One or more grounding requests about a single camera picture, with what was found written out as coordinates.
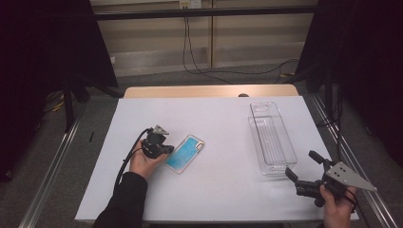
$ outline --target wire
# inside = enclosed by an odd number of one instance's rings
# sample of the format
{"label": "wire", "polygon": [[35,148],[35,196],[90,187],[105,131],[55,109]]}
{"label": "wire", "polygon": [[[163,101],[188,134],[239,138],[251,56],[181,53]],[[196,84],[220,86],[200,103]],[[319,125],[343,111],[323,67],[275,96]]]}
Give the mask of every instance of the wire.
{"label": "wire", "polygon": [[119,182],[121,181],[122,174],[124,173],[125,167],[127,166],[128,162],[130,161],[131,156],[133,156],[133,154],[134,154],[136,151],[139,150],[139,149],[134,150],[134,149],[136,148],[137,143],[139,142],[140,138],[143,136],[143,134],[144,134],[145,132],[150,132],[150,131],[152,131],[152,128],[147,128],[146,130],[144,130],[144,131],[139,135],[139,137],[137,138],[136,142],[134,142],[133,146],[131,147],[130,151],[128,152],[127,157],[125,158],[124,163],[122,164],[122,167],[121,167],[121,169],[119,170],[118,177],[116,177],[115,186],[114,186],[114,188],[113,188],[113,193],[116,192],[116,190],[117,190],[117,188],[118,188],[118,186],[119,186]]}
{"label": "wire", "polygon": [[343,112],[343,98],[342,98],[342,94],[341,94],[341,89],[340,87],[337,90],[337,121],[336,121],[336,125],[337,125],[337,145],[336,145],[336,152],[337,152],[337,157],[338,160],[341,162],[341,114]]}
{"label": "wire", "polygon": [[[196,73],[190,71],[189,69],[187,69],[186,64],[184,63],[184,53],[185,53],[185,51],[186,51],[186,43],[187,43],[187,40],[189,40],[189,49],[190,49],[190,54],[191,54],[191,56],[192,56],[193,65],[194,65],[194,66],[196,67],[196,69],[198,70],[198,72],[196,72]],[[233,85],[233,83],[231,83],[231,82],[229,82],[229,81],[226,81],[226,80],[224,80],[224,79],[222,79],[222,78],[215,77],[215,76],[211,76],[211,75],[207,75],[207,74],[205,74],[204,72],[202,72],[202,71],[198,68],[198,66],[196,65],[195,57],[194,57],[194,55],[193,55],[192,42],[190,41],[189,19],[188,19],[187,17],[184,18],[184,45],[183,45],[183,53],[182,53],[182,63],[183,63],[184,69],[185,69],[187,72],[191,73],[191,74],[202,74],[202,75],[204,75],[205,77],[217,79],[217,80],[220,80],[220,81],[225,82],[225,83],[227,83],[227,84]]]}
{"label": "wire", "polygon": [[[183,53],[182,53],[182,63],[183,63],[184,69],[185,69],[187,72],[191,73],[191,74],[202,74],[202,75],[204,75],[204,76],[206,76],[206,77],[218,79],[218,80],[220,80],[220,81],[223,81],[223,82],[226,82],[227,84],[231,84],[231,85],[232,85],[233,83],[231,83],[231,82],[229,82],[229,81],[226,81],[226,80],[224,80],[224,79],[222,79],[222,78],[218,78],[218,77],[215,77],[215,76],[206,75],[206,73],[233,73],[233,74],[244,74],[244,75],[260,75],[260,74],[266,74],[266,73],[273,72],[273,71],[275,71],[275,70],[277,70],[277,69],[280,69],[280,70],[281,70],[281,67],[283,67],[284,65],[286,65],[286,64],[288,64],[288,63],[293,63],[293,62],[298,62],[298,61],[299,61],[299,59],[289,59],[289,60],[287,60],[287,61],[281,63],[279,66],[276,66],[276,67],[274,67],[274,68],[272,68],[272,69],[269,69],[269,70],[266,70],[266,71],[262,71],[262,72],[241,72],[241,71],[231,71],[231,70],[206,70],[206,71],[201,71],[201,70],[198,68],[197,64],[196,64],[196,61],[195,61],[195,58],[194,58],[194,55],[193,55],[192,42],[191,42],[191,38],[190,38],[189,19],[188,19],[187,17],[184,18],[184,27],[185,27],[185,35],[184,35],[184,45],[183,45]],[[195,68],[197,69],[198,72],[192,72],[192,71],[190,71],[190,70],[186,67],[186,65],[185,65],[185,63],[184,63],[184,54],[185,54],[186,43],[187,43],[187,42],[189,42],[189,49],[190,49],[190,54],[191,54],[191,56],[192,56],[193,65],[195,66]],[[277,78],[276,81],[275,81],[275,84],[279,81],[280,76],[281,76],[281,75],[279,74],[278,78]]]}
{"label": "wire", "polygon": [[339,86],[338,89],[337,89],[336,104],[335,104],[335,106],[333,108],[333,114],[336,117],[333,118],[332,120],[329,117],[323,119],[322,121],[317,123],[317,127],[328,126],[328,125],[332,125],[332,124],[337,123],[339,121],[339,119],[341,118],[342,112],[343,112],[343,98],[342,98],[342,92],[341,92],[341,89],[340,89],[340,86]]}
{"label": "wire", "polygon": [[349,189],[346,189],[346,191],[349,192],[353,196],[353,198],[351,199],[351,198],[347,197],[346,195],[344,195],[344,199],[346,199],[348,202],[350,202],[353,205],[353,209],[352,209],[352,213],[353,213],[355,211],[356,205],[358,204],[358,200],[356,199],[356,196],[352,191],[350,191]]}

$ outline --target smartphone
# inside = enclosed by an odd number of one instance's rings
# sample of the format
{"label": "smartphone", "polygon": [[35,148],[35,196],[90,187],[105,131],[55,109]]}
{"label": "smartphone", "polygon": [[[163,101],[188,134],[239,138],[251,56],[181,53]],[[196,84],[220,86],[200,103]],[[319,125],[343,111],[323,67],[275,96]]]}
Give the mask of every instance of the smartphone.
{"label": "smartphone", "polygon": [[181,174],[183,170],[196,158],[204,148],[204,141],[194,135],[188,135],[165,159],[166,164],[175,173]]}

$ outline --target clear plastic container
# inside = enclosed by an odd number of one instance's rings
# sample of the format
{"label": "clear plastic container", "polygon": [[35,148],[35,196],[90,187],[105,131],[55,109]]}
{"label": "clear plastic container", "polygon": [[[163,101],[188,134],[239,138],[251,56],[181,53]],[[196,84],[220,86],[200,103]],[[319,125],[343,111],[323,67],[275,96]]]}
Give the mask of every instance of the clear plastic container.
{"label": "clear plastic container", "polygon": [[252,130],[261,174],[282,176],[293,168],[297,156],[291,145],[276,103],[250,104],[249,124]]}

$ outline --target white tabletop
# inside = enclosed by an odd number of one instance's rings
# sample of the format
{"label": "white tabletop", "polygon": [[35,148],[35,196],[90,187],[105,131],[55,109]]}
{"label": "white tabletop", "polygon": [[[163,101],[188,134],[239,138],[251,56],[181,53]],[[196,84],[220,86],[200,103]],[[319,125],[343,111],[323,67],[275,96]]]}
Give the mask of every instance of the white tabletop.
{"label": "white tabletop", "polygon": [[148,180],[144,220],[150,222],[263,222],[322,219],[314,200],[296,195],[294,184],[263,176],[249,128],[249,104],[276,102],[296,151],[300,180],[321,178],[309,158],[329,158],[302,97],[158,98],[119,101],[79,211],[95,220],[106,208],[114,181],[138,135],[156,124],[169,131],[164,144],[178,145],[188,134],[205,141],[180,175],[164,164]]}

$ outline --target hand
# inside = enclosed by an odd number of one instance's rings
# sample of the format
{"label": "hand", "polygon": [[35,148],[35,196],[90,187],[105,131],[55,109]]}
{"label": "hand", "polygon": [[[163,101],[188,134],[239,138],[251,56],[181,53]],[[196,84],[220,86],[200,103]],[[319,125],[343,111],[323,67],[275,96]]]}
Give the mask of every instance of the hand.
{"label": "hand", "polygon": [[[352,193],[355,193],[356,188],[348,187],[348,189]],[[333,194],[329,190],[326,190],[324,185],[320,186],[320,194],[325,199],[323,214],[325,227],[349,228],[353,205],[344,198],[335,200]],[[354,200],[354,196],[351,193],[346,192],[346,196]]]}
{"label": "hand", "polygon": [[143,141],[139,141],[135,148],[134,155],[130,159],[129,172],[137,173],[146,180],[152,174],[154,169],[168,156],[167,154],[161,154],[157,159],[149,159],[142,150]]}

